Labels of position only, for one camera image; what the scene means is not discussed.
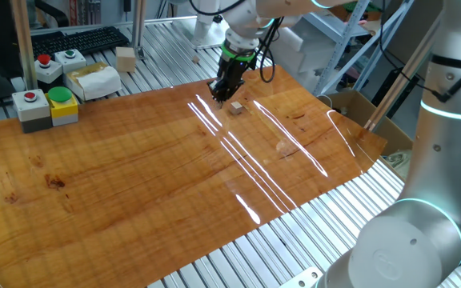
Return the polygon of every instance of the emergency stop button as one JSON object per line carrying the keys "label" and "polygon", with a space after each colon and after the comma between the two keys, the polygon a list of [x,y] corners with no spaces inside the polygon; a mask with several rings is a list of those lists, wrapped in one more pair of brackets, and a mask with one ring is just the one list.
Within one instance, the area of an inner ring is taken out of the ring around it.
{"label": "emergency stop button", "polygon": [[26,102],[35,102],[37,100],[37,95],[33,92],[28,92],[24,94],[24,100]]}
{"label": "emergency stop button", "polygon": [[40,62],[40,67],[47,68],[50,66],[51,56],[42,54],[37,57],[37,60]]}

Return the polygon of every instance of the wood grain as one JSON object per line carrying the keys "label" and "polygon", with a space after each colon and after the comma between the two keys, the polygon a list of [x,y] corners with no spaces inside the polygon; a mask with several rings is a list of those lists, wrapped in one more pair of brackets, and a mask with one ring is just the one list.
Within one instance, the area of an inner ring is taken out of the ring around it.
{"label": "wood grain", "polygon": [[381,138],[280,67],[270,84],[244,78],[235,116],[196,82],[33,134],[0,121],[2,286],[143,288],[378,158]]}

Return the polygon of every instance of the white paper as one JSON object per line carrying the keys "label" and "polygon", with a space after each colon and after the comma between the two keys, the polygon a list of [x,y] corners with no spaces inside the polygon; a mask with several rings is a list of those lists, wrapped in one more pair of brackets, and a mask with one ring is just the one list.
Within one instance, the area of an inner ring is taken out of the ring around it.
{"label": "white paper", "polygon": [[79,85],[85,92],[85,100],[104,97],[120,90],[120,76],[113,67],[106,67],[99,72],[78,78]]}

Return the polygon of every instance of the keyboard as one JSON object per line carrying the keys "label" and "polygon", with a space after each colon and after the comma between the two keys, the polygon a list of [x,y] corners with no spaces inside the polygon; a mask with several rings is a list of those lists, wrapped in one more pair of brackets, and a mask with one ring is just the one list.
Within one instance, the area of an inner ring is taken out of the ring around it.
{"label": "keyboard", "polygon": [[55,52],[77,49],[81,54],[126,46],[129,43],[124,34],[117,28],[103,27],[95,30],[64,35],[62,32],[42,34],[31,37],[33,56],[36,59],[40,54],[53,57]]}

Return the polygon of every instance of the green button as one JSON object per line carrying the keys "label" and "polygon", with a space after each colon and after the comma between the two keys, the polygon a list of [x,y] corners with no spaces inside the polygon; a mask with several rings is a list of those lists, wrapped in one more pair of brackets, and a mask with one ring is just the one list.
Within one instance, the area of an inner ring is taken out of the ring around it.
{"label": "green button", "polygon": [[55,102],[65,102],[72,98],[72,92],[66,87],[55,87],[49,90],[48,96]]}
{"label": "green button", "polygon": [[65,55],[66,55],[68,58],[73,58],[75,54],[76,54],[76,53],[75,53],[74,51],[72,51],[72,50],[65,51]]}

